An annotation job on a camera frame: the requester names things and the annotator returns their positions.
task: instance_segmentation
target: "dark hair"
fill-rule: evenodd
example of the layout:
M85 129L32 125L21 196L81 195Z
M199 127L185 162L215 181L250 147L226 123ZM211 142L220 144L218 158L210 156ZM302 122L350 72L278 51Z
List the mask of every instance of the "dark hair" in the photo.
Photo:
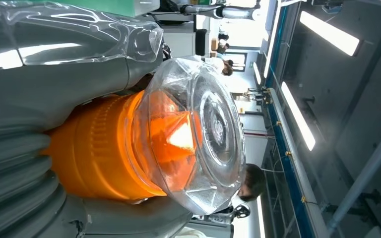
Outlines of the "dark hair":
M219 40L228 40L230 37L229 35L226 34L218 34L218 39Z
M265 191L265 174L258 166L254 164L246 164L245 185L248 187L251 193L248 196L240 197L240 199L245 202L255 200Z
M228 64L224 64L224 69L223 69L223 74L225 75L225 76L230 76L230 75L232 75L233 74L233 68L231 68L231 66L230 65L228 65Z
M226 60L226 62L227 62L231 67L233 67L234 62L233 62L231 59Z

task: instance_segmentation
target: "metal frame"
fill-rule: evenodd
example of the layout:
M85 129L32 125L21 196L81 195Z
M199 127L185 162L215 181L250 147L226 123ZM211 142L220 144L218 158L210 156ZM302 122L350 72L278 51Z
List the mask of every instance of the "metal frame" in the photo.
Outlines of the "metal frame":
M272 103L267 105L267 110L275 132L278 152L289 186L300 236L303 238L328 238L329 233L307 178L306 171L299 159L296 145L278 96L273 88L268 88L268 91L271 95Z
M364 188L373 178L373 175L381 166L381 142L376 148L370 159L367 161L367 164L362 169L361 173L357 177L354 184L351 186L348 193L345 195L342 202L339 204L338 209L335 211L332 219L328 222L328 230L330 233L333 233L336 226L344 218L350 208L353 206L354 202L360 196Z

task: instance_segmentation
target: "window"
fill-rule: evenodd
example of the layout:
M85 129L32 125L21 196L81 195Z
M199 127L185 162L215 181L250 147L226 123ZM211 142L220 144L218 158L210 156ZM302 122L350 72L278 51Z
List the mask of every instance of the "window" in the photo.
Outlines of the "window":
M248 53L226 52L224 60L233 61L233 70L236 72L244 72L246 68L246 57Z

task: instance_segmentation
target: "gray pipe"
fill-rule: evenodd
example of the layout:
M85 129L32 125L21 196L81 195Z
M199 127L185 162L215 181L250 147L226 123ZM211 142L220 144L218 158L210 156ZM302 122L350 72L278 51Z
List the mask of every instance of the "gray pipe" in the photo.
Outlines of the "gray pipe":
M339 204L338 209L335 211L332 219L328 222L327 228L330 234L335 231L335 228L338 226L339 222L344 218L345 214L347 214L348 210L353 206L354 202L357 200L360 193L366 187L366 185L370 182L373 175L376 173L378 168L381 166L381 142L379 146L374 151L372 156L370 157L367 164L364 166L360 175L357 177L354 184L351 186L347 195L345 195L342 202Z

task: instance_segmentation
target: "wire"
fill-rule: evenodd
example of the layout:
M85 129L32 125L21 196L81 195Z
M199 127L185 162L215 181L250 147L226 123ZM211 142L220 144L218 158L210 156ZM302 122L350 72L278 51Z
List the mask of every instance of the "wire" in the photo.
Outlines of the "wire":
M260 169L263 170L263 171L272 172L272 173L283 173L284 171L282 171L282 170L279 170L279 171L275 170L275 166L276 166L277 163L278 163L282 158L284 158L284 157L285 157L285 156L283 156L283 157L281 157L279 160L275 161L274 165L272 166L272 169L273 169L273 170L267 170L267 169L264 169L264 168L260 168Z
M283 173L284 172L284 171L267 170L267 169L264 169L264 168L260 168L260 169L263 170L263 171L272 172L272 173Z

